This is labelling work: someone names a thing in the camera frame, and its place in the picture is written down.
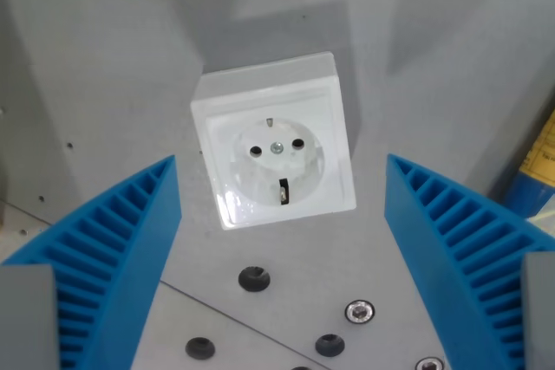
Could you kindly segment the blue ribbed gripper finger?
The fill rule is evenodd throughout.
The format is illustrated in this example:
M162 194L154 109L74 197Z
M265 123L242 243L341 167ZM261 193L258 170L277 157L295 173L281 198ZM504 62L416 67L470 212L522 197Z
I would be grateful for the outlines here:
M554 239L492 200L390 154L385 218L453 369L525 366L520 272Z
M181 220L169 156L88 201L10 255L49 265L63 369L129 369Z

